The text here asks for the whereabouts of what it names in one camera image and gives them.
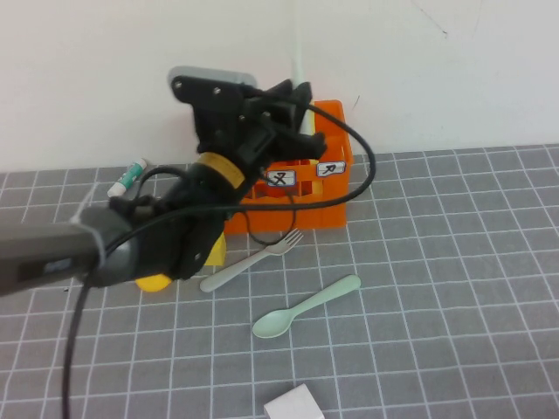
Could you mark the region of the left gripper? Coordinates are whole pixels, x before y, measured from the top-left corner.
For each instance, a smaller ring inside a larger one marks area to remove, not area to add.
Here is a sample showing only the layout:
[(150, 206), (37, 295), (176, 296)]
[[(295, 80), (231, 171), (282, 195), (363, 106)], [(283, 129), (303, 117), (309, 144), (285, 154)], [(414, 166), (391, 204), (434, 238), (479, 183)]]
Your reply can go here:
[(307, 81), (295, 86), (285, 79), (261, 91), (243, 82), (175, 76), (172, 92), (193, 109), (197, 152), (222, 155), (246, 173), (278, 161), (319, 160), (327, 151), (324, 134), (299, 134), (313, 99)]

